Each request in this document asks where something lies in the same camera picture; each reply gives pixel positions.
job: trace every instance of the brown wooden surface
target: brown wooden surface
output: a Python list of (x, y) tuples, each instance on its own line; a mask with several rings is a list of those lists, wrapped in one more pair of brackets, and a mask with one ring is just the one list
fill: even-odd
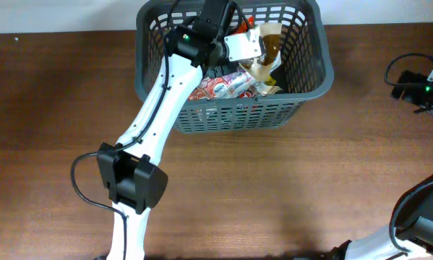
[[(149, 256), (324, 251), (388, 223), (433, 173), (433, 117), (390, 98), (396, 56), (433, 54), (433, 24), (329, 26), (335, 84), (274, 131), (183, 135), (163, 153), (169, 185), (152, 211)], [(408, 59), (395, 66), (429, 73)], [(0, 259), (92, 259), (113, 215), (82, 202), (72, 160), (113, 143), (141, 102), (134, 32), (0, 35)], [(77, 179), (109, 203), (94, 160)]]

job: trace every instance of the white wall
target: white wall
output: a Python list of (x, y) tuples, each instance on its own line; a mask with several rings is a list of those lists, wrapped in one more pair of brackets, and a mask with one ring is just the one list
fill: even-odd
[[(133, 30), (146, 1), (0, 0), (0, 33)], [(317, 2), (326, 25), (433, 22), (433, 0)]]

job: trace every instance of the basket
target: basket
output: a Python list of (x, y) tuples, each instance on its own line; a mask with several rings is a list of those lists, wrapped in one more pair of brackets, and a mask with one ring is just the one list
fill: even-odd
[[(280, 37), (282, 66), (279, 87), (285, 94), (224, 100), (187, 101), (174, 127), (187, 134), (241, 129), (278, 128), (308, 100), (324, 95), (333, 83), (327, 37), (314, 0), (238, 0), (247, 17), (256, 25), (264, 22), (283, 24)], [(203, 0), (184, 0), (172, 14), (175, 25), (198, 15)], [(134, 86), (144, 101), (155, 83), (163, 58), (159, 30), (169, 29), (168, 12), (173, 1), (146, 3), (137, 15), (136, 77)], [(237, 23), (234, 15), (232, 25)]]

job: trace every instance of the gray plastic basket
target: gray plastic basket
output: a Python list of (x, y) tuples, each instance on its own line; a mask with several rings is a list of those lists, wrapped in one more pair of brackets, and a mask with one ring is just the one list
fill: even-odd
[[(159, 29), (166, 30), (174, 1), (146, 3), (137, 15), (136, 78), (134, 86), (144, 101), (160, 70), (163, 44)], [(278, 82), (288, 94), (255, 98), (187, 101), (174, 127), (183, 133), (265, 129), (283, 126), (305, 101), (324, 95), (333, 83), (327, 38), (314, 0), (236, 1), (255, 24), (281, 22), (282, 76)], [(203, 0), (183, 0), (173, 13), (174, 24), (200, 13)]]

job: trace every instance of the wooden table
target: wooden table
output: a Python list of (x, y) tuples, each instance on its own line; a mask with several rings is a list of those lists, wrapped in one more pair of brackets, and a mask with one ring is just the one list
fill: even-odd
[[(390, 98), (383, 72), (433, 54), (433, 24), (326, 28), (335, 83), (279, 130), (172, 131), (169, 185), (152, 211), (148, 256), (255, 257), (328, 251), (388, 223), (404, 191), (433, 173), (433, 116)], [(395, 65), (429, 73), (409, 58)], [(114, 143), (141, 102), (134, 32), (0, 35), (0, 259), (93, 259), (113, 215), (82, 202), (72, 160)], [(94, 160), (77, 179), (109, 203)]]

